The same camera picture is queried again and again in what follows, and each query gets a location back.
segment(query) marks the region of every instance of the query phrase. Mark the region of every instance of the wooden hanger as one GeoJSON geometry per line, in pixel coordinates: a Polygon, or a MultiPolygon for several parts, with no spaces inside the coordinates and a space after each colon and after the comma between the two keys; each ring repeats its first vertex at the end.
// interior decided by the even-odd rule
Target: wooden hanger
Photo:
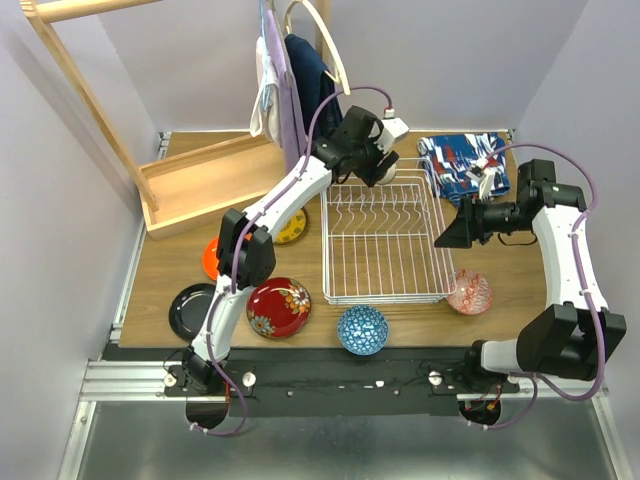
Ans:
{"type": "Polygon", "coordinates": [[[303,7],[305,7],[311,14],[314,22],[316,22],[316,25],[320,32],[320,36],[316,37],[316,50],[318,50],[321,54],[323,53],[324,49],[322,45],[322,39],[324,39],[324,43],[327,45],[327,48],[331,53],[331,58],[333,59],[333,68],[336,74],[334,75],[329,71],[325,73],[337,85],[342,85],[342,90],[344,91],[345,95],[350,95],[351,89],[349,88],[349,80],[347,80],[347,74],[344,71],[344,65],[342,63],[342,59],[340,58],[340,54],[338,53],[338,49],[336,48],[336,44],[333,43],[333,39],[331,38],[329,29],[327,29],[322,16],[318,13],[318,11],[309,0],[293,0],[287,7],[286,12],[284,12],[284,23],[287,34],[293,33],[293,30],[291,28],[291,10],[293,10],[293,7],[295,7],[297,4],[301,4],[303,7]]]}

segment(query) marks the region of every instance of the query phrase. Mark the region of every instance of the gray floor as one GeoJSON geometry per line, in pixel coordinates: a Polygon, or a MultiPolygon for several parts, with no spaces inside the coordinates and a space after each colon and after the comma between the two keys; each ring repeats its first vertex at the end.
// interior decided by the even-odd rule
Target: gray floor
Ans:
{"type": "MultiPolygon", "coordinates": [[[[507,417],[524,406],[507,402],[507,417]]],[[[86,452],[87,480],[615,478],[591,402],[556,398],[496,432],[422,415],[278,418],[233,438],[190,432],[177,403],[104,403],[86,452]]]]}

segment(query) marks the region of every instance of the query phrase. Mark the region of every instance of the white wall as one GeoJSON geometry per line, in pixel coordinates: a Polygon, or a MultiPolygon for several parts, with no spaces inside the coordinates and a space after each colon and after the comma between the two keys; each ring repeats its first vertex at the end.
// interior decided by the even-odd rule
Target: white wall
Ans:
{"type": "MultiPolygon", "coordinates": [[[[156,129],[99,21],[62,36],[140,161],[156,129]]],[[[107,339],[141,214],[122,166],[19,10],[0,5],[0,478],[53,479],[107,339]]]]}
{"type": "MultiPolygon", "coordinates": [[[[607,365],[607,382],[618,429],[640,477],[638,32],[640,4],[636,0],[590,0],[527,108],[516,139],[548,143],[574,155],[597,181],[601,200],[589,220],[589,248],[600,288],[612,311],[626,316],[628,326],[607,365]]],[[[530,153],[519,155],[521,161],[531,157],[530,153]]],[[[579,180],[570,167],[563,165],[558,170],[563,181],[579,180]]]]}
{"type": "MultiPolygon", "coordinates": [[[[288,2],[276,3],[282,16],[288,2]]],[[[350,82],[388,89],[413,128],[507,127],[522,117],[585,3],[334,1],[331,31],[350,82]]],[[[294,12],[294,31],[313,42],[310,18],[302,7],[294,12]]],[[[257,0],[164,0],[100,19],[160,129],[248,126],[257,0]]],[[[378,98],[357,96],[378,111],[378,98]]]]}

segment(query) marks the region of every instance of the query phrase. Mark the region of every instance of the blue bowl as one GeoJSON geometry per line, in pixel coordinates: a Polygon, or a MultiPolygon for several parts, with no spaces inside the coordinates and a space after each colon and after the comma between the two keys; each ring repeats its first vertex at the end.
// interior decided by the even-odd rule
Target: blue bowl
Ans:
{"type": "Polygon", "coordinates": [[[338,337],[342,346],[351,353],[373,355],[387,343],[389,324],[375,308],[358,305],[340,316],[338,337]]]}

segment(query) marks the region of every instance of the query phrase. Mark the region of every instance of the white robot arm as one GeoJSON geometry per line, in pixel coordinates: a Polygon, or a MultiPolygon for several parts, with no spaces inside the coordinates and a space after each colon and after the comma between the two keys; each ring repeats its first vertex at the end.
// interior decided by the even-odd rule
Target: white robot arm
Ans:
{"type": "Polygon", "coordinates": [[[546,309],[517,339],[474,343],[470,358],[476,365],[471,366],[471,375],[530,372],[577,380],[596,378],[599,358],[606,361],[613,353],[626,323],[622,315],[609,311],[598,288],[585,222],[577,223],[586,216],[585,210],[582,189],[557,183],[555,166],[548,160],[520,166],[516,202],[463,199],[456,219],[436,240],[436,247],[470,248],[475,240],[486,243],[494,232],[532,231],[540,242],[547,282],[546,309]],[[595,317],[604,337],[604,354],[598,347],[595,317]]]}
{"type": "Polygon", "coordinates": [[[206,384],[211,374],[207,361],[220,362],[229,354],[233,331],[249,296],[275,267],[272,240],[287,220],[345,175],[353,173],[368,186],[383,182],[398,159],[393,145],[408,133],[409,127],[399,118],[378,119],[360,107],[351,107],[334,133],[314,143],[314,155],[302,157],[271,192],[243,213],[227,212],[217,249],[220,261],[214,299],[184,360],[194,379],[206,384]],[[243,238],[239,258],[234,259],[233,247],[244,237],[241,232],[248,219],[256,219],[249,225],[251,239],[243,238]]]}

